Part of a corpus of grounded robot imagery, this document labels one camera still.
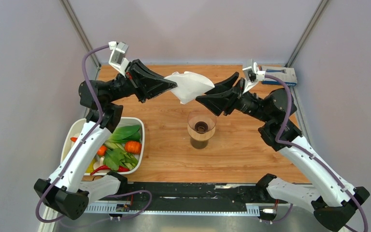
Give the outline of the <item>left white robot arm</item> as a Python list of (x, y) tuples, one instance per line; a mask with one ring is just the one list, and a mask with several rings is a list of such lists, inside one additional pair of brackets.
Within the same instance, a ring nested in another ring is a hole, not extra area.
[(78, 219), (97, 200), (112, 195), (123, 200), (128, 195), (127, 179), (115, 171), (87, 184), (82, 178), (95, 153), (118, 126), (123, 106), (115, 101), (135, 95), (140, 102), (176, 88), (174, 81), (148, 69), (140, 60), (132, 61), (115, 79), (86, 80), (79, 86), (81, 105), (89, 108), (81, 134), (62, 163), (47, 179), (38, 179), (34, 190), (39, 204)]

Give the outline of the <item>smoked glass carafe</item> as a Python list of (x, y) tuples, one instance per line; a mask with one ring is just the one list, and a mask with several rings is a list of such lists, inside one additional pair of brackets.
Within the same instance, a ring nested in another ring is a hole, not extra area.
[(209, 139), (202, 141), (202, 140), (197, 140), (193, 137), (190, 138), (190, 144), (195, 149), (204, 149), (208, 145), (208, 143), (209, 143)]

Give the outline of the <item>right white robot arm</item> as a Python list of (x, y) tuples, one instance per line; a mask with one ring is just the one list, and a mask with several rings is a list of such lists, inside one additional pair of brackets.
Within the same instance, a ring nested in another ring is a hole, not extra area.
[(258, 129), (263, 141), (288, 158), (314, 187), (301, 187), (266, 174), (257, 182), (257, 198), (262, 202), (275, 199), (301, 207), (332, 232), (346, 228), (355, 212), (359, 212), (367, 231), (368, 222), (361, 206), (370, 193), (364, 187), (353, 186), (330, 168), (290, 120), (296, 107), (288, 85), (282, 82), (280, 89), (265, 98), (251, 93), (250, 85), (250, 79), (239, 79), (235, 74), (196, 97), (196, 101), (216, 116), (227, 116), (238, 110), (263, 121), (264, 125)]

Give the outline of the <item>white vegetable tray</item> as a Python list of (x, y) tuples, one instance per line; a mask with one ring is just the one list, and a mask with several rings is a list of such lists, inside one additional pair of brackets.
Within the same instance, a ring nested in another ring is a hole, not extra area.
[[(74, 142), (71, 141), (70, 138), (75, 136), (75, 135), (80, 135), (81, 134), (81, 131), (83, 129), (83, 125), (85, 124), (85, 122), (86, 122), (86, 119), (81, 118), (81, 119), (75, 121), (72, 124), (72, 126), (71, 126), (71, 128), (68, 132), (68, 135), (66, 136), (66, 140), (64, 142), (64, 145), (63, 145), (63, 150), (62, 150), (62, 154), (61, 154), (61, 158), (60, 158), (60, 163), (62, 163), (62, 161), (66, 158), (67, 154), (69, 153), (69, 151), (71, 150), (71, 148), (74, 145)], [(138, 161), (138, 164), (136, 165), (136, 167), (134, 167), (129, 172), (122, 172), (121, 174), (132, 174), (135, 171), (137, 171), (137, 169), (140, 167), (140, 164), (141, 164), (142, 158), (143, 158), (143, 153), (144, 153), (143, 145), (144, 145), (144, 142), (145, 142), (145, 128), (144, 128), (143, 122), (139, 118), (136, 118), (136, 117), (121, 117), (121, 120), (120, 120), (117, 127), (120, 128), (120, 127), (124, 127), (124, 126), (132, 126), (132, 125), (139, 125), (140, 126), (140, 128), (139, 128), (140, 138), (139, 138), (138, 142), (142, 144), (142, 147), (141, 147), (141, 150), (140, 150), (139, 154), (133, 154), (134, 157)]]

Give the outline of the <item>white paper coffee filter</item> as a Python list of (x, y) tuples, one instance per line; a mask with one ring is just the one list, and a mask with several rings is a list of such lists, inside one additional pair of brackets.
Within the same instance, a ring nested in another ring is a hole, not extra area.
[(209, 78), (194, 72), (174, 72), (164, 79), (177, 84), (177, 87), (173, 88), (171, 92), (179, 99), (180, 104), (187, 104), (215, 88), (214, 83)]

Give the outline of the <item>round wooden dripper holder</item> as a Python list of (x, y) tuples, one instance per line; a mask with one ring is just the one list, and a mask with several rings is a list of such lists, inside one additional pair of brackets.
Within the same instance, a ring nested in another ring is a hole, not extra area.
[(199, 133), (188, 125), (187, 131), (192, 139), (199, 141), (199, 142), (204, 142), (204, 141), (210, 140), (214, 136), (216, 132), (216, 127), (213, 127), (212, 129), (206, 132)]

